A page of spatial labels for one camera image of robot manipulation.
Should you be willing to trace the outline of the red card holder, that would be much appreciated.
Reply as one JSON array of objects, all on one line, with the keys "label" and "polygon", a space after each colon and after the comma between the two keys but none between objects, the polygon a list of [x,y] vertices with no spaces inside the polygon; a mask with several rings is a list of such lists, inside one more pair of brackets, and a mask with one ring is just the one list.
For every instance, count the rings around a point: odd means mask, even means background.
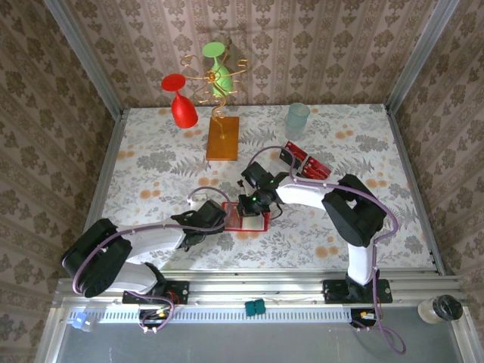
[{"label": "red card holder", "polygon": [[[231,203],[231,211],[229,211],[228,202],[223,202],[222,207],[225,209],[226,213],[231,215],[233,211],[237,211],[238,202]],[[232,232],[239,232],[239,231],[249,231],[249,232],[266,232],[268,230],[268,224],[270,219],[270,213],[262,213],[257,216],[249,216],[249,217],[240,217],[243,220],[242,229],[235,231],[235,230],[227,230]]]}]

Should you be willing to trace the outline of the clear acrylic card stand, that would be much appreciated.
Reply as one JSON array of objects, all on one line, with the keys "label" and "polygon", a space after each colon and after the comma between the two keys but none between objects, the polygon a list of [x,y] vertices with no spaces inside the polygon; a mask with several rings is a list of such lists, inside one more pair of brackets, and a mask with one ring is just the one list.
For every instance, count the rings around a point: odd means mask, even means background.
[{"label": "clear acrylic card stand", "polygon": [[[271,156],[270,156],[271,162],[269,164],[269,170],[271,172],[288,172],[290,169],[290,167],[279,158],[280,152],[281,150],[274,150],[271,152]],[[299,165],[296,168],[293,168],[293,173],[297,177],[304,178],[302,176],[303,167],[308,163],[308,158],[310,157],[312,156],[308,154],[308,156],[303,162],[299,161]]]}]

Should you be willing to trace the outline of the clear bluish plastic cup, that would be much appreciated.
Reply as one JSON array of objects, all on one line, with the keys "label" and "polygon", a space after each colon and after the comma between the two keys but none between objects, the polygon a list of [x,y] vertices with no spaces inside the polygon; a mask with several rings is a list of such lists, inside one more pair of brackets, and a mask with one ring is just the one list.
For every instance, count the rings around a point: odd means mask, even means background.
[{"label": "clear bluish plastic cup", "polygon": [[285,136],[290,141],[299,140],[304,132],[310,109],[302,103],[294,103],[289,106],[285,117]]}]

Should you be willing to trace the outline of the teal connector block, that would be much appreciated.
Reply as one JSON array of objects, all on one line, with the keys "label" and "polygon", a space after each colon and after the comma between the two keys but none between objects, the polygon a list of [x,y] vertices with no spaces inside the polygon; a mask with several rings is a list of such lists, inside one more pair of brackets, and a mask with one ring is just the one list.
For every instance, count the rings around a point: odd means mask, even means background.
[{"label": "teal connector block", "polygon": [[265,302],[263,299],[256,299],[244,303],[245,312],[248,317],[263,315],[266,312]]}]

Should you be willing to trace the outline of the red wine glass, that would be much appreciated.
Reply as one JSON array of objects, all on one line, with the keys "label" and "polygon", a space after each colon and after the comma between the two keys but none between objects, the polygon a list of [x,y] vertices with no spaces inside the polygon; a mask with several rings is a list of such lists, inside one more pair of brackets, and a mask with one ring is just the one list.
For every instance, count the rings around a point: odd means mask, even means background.
[{"label": "red wine glass", "polygon": [[161,87],[164,91],[173,92],[175,97],[172,102],[171,110],[175,124],[180,129],[189,129],[197,124],[198,115],[192,101],[183,96],[180,91],[185,86],[186,79],[180,73],[173,73],[166,76]]}]

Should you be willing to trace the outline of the black terminal with yellow plug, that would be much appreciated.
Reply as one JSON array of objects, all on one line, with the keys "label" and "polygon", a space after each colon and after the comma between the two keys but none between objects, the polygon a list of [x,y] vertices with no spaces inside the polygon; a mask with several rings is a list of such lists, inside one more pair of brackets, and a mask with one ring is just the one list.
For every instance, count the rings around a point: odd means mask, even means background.
[{"label": "black terminal with yellow plug", "polygon": [[157,333],[172,318],[171,308],[140,309],[138,312],[138,324],[145,334]]},{"label": "black terminal with yellow plug", "polygon": [[350,325],[354,328],[366,329],[377,323],[377,317],[373,309],[350,309]]}]

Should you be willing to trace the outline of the green wine glass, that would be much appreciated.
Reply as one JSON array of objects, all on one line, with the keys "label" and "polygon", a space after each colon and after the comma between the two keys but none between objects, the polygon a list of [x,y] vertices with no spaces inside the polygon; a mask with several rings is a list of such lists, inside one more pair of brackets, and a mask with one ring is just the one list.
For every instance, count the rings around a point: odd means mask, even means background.
[{"label": "green wine glass", "polygon": [[233,86],[227,67],[219,60],[225,54],[225,46],[221,42],[210,42],[203,47],[202,53],[203,56],[213,59],[213,93],[218,97],[226,96],[233,91]]}]

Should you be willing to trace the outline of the grey metal tray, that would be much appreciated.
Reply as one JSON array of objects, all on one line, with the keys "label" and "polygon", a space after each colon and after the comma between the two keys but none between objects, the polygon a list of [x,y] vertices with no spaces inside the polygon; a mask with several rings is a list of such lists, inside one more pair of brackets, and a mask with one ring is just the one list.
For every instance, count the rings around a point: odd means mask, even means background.
[{"label": "grey metal tray", "polygon": [[325,324],[173,324],[143,334],[134,324],[72,327],[35,363],[484,363],[447,325],[394,324],[407,352],[377,331]]}]

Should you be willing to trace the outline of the glass jar with black lid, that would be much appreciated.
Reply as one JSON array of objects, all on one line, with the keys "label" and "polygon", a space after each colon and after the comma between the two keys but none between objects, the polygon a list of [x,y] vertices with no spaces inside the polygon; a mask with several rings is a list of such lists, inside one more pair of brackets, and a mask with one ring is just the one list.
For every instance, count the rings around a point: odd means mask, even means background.
[{"label": "glass jar with black lid", "polygon": [[417,307],[420,318],[428,324],[457,321],[463,315],[463,306],[451,295],[434,296],[420,302]]}]

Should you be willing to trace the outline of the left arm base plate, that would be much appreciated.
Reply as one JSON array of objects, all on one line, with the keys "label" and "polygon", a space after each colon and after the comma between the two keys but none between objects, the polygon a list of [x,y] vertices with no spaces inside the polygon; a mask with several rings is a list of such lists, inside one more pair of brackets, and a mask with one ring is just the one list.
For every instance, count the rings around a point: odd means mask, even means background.
[{"label": "left arm base plate", "polygon": [[155,299],[155,296],[161,296],[165,299],[169,299],[176,306],[179,304],[187,305],[189,285],[188,281],[167,281],[165,284],[156,285],[143,296],[141,296],[141,293],[133,295],[132,293],[125,291],[123,293],[122,303],[142,305],[162,304],[162,300]]}]

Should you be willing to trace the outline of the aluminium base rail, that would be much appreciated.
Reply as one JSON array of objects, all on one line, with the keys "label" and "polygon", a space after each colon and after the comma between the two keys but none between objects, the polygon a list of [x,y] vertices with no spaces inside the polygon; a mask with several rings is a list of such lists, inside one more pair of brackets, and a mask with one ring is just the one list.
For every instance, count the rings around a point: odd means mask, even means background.
[{"label": "aluminium base rail", "polygon": [[[246,301],[264,299],[269,307],[319,307],[324,305],[323,281],[340,279],[342,273],[320,271],[166,271],[167,279],[188,281],[188,305],[241,307]],[[384,307],[416,306],[438,295],[452,295],[465,303],[466,294],[455,276],[432,272],[387,272],[392,302]]]}]

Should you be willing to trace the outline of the aluminium table side rail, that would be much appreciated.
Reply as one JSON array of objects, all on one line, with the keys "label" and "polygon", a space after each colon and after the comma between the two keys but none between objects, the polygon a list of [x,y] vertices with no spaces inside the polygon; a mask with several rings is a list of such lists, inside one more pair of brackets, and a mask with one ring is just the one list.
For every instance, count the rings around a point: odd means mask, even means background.
[{"label": "aluminium table side rail", "polygon": [[417,184],[417,179],[415,178],[411,161],[408,156],[408,152],[406,150],[402,134],[399,130],[396,117],[394,113],[391,110],[389,110],[389,108],[386,105],[384,105],[384,109],[386,111],[386,115],[388,116],[389,126],[392,130],[394,141],[396,143],[396,147],[399,152],[399,157],[402,162],[402,168],[404,169],[404,172],[408,181],[408,186],[409,186],[411,196],[414,201],[415,209],[420,221],[420,226],[422,228],[423,236],[425,237],[425,241],[430,250],[430,255],[432,256],[432,259],[433,259],[433,264],[435,265],[435,269],[437,273],[439,273],[441,276],[446,276],[448,273],[445,269],[442,257],[440,255],[439,247],[436,242],[436,239],[432,230],[432,226],[430,224],[430,220],[427,215],[427,211],[425,209],[423,198],[420,194],[420,190]]},{"label": "aluminium table side rail", "polygon": [[107,192],[110,186],[113,169],[116,164],[117,155],[123,140],[129,110],[124,110],[114,124],[113,132],[105,154],[104,162],[98,176],[98,183],[92,198],[92,202],[85,221],[84,232],[86,232],[102,216]]}]

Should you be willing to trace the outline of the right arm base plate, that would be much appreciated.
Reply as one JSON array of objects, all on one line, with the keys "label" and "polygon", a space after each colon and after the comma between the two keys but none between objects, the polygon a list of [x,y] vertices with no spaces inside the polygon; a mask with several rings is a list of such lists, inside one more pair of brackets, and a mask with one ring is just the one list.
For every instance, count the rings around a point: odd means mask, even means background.
[{"label": "right arm base plate", "polygon": [[[322,293],[327,304],[360,303],[370,304],[373,299],[373,284],[364,286],[350,280],[323,280]],[[387,279],[377,280],[377,300],[380,303],[392,303],[392,292]]]}]

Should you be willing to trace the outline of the aluminium frame post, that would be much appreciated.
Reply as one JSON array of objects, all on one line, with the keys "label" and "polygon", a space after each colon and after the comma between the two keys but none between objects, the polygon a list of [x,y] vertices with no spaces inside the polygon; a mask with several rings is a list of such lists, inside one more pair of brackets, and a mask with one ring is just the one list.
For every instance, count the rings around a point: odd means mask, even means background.
[{"label": "aluminium frame post", "polygon": [[402,105],[418,74],[423,69],[430,53],[436,46],[447,23],[457,8],[459,0],[438,0],[426,26],[412,51],[408,62],[398,78],[387,102],[388,114],[395,114]]},{"label": "aluminium frame post", "polygon": [[45,3],[110,115],[116,123],[119,122],[123,115],[123,106],[118,100],[106,73],[102,70],[95,52],[88,43],[88,38],[83,34],[79,23],[75,20],[74,13],[69,9],[65,0],[45,0]]}]

